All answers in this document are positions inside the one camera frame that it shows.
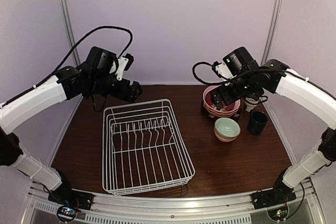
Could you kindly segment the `dark brown bowl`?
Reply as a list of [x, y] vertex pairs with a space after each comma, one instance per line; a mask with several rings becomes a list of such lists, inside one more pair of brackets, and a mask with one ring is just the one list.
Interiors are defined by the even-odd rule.
[[235, 106], [236, 106], [236, 102], [227, 105], [224, 101], [222, 101], [222, 108], [218, 109], [217, 106], [212, 102], [211, 100], [211, 94], [210, 92], [214, 89], [216, 89], [218, 86], [209, 86], [207, 87], [204, 91], [203, 91], [203, 101], [212, 109], [215, 109], [217, 111], [224, 111], [224, 112], [228, 112], [228, 111], [232, 111]]

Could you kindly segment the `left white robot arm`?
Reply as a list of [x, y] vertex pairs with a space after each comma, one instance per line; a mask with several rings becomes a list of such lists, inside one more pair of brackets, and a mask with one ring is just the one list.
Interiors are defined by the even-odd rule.
[[24, 151], [14, 130], [45, 109], [79, 95], [86, 99], [110, 95], [134, 102], [142, 93], [140, 84], [123, 78], [133, 62], [131, 54], [117, 57], [107, 50], [92, 47], [81, 65], [63, 67], [19, 98], [2, 103], [1, 165], [16, 168], [54, 191], [64, 205], [71, 205], [76, 199], [75, 192], [66, 184], [64, 176]]

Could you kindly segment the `dark teal mug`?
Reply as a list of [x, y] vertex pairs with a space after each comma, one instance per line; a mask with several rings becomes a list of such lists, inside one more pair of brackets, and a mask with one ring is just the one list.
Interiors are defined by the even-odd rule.
[[253, 135], [260, 135], [267, 122], [268, 118], [265, 113], [261, 111], [250, 111], [247, 130]]

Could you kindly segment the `yellow dotted plate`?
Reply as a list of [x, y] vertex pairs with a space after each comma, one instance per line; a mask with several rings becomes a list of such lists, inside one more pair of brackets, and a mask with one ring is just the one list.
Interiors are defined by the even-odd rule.
[[235, 116], [240, 108], [240, 103], [236, 104], [234, 106], [234, 109], [231, 111], [216, 111], [215, 109], [209, 107], [206, 104], [203, 104], [203, 107], [205, 108], [205, 110], [211, 115], [214, 116], [216, 118], [229, 118], [232, 116]]

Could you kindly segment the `pink patterned white bowl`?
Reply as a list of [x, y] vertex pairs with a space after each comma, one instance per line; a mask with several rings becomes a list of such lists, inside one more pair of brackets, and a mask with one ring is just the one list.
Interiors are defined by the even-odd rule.
[[223, 136], [216, 129], [214, 130], [214, 134], [215, 134], [215, 136], [218, 140], [220, 140], [221, 142], [224, 142], [224, 143], [232, 142], [232, 141], [234, 141], [235, 139], [238, 138], [238, 136], [235, 136], [235, 137]]

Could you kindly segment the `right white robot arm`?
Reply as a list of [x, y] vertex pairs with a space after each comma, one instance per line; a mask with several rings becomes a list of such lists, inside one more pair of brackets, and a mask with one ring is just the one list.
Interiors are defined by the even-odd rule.
[[251, 94], [261, 98], [264, 91], [269, 91], [299, 104], [327, 125], [320, 144], [298, 164], [279, 175], [269, 192], [272, 203], [281, 203], [289, 196], [289, 190], [322, 167], [335, 162], [335, 96], [276, 59], [259, 66], [254, 60], [225, 57], [223, 63], [214, 62], [212, 70], [223, 78], [215, 89], [220, 101], [231, 104]]

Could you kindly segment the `green floral cup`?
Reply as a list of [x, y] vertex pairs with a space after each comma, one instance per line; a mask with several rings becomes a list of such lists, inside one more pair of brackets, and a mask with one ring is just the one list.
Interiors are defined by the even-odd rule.
[[215, 129], [223, 136], [235, 137], [240, 134], [239, 124], [230, 118], [217, 119]]

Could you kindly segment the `white cup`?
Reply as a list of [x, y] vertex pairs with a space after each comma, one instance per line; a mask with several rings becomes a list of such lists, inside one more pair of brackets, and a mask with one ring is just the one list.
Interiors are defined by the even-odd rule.
[[250, 113], [257, 105], [264, 103], [266, 100], [255, 100], [253, 98], [246, 97], [245, 101], [245, 111]]

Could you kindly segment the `light pink plate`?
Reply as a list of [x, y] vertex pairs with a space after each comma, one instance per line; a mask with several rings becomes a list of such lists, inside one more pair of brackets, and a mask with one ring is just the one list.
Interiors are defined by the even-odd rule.
[[208, 86], [203, 91], [203, 107], [213, 116], [217, 117], [230, 117], [235, 115], [238, 112], [238, 109], [241, 105], [241, 101], [237, 100], [235, 103], [230, 105], [225, 105], [223, 109], [217, 109], [213, 105], [210, 99], [210, 92], [216, 89], [218, 86]]

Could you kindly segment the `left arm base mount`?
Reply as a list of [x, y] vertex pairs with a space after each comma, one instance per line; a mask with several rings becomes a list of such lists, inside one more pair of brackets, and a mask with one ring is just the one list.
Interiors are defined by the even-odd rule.
[[61, 185], [55, 190], [43, 186], [48, 193], [48, 200], [60, 204], [56, 210], [56, 217], [61, 223], [74, 221], [81, 210], [90, 210], [93, 194], [74, 190], [64, 174], [61, 176]]

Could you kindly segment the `black striped plate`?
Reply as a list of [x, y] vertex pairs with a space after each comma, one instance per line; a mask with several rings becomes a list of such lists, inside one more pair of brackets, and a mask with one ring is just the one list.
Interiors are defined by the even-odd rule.
[[208, 104], [206, 104], [204, 101], [201, 103], [201, 111], [202, 113], [211, 118], [211, 119], [219, 119], [219, 118], [229, 118], [237, 121], [241, 114], [242, 114], [242, 108], [241, 108], [241, 102], [236, 101], [234, 104], [231, 104], [230, 106], [225, 107], [224, 111], [217, 111], [213, 107], [210, 107]]

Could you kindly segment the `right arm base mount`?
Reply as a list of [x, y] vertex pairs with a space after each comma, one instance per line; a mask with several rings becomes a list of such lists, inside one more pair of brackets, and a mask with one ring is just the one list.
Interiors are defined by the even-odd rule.
[[271, 220], [279, 222], [289, 217], [288, 202], [296, 198], [295, 191], [286, 186], [280, 177], [275, 181], [273, 188], [251, 194], [254, 209], [267, 208]]

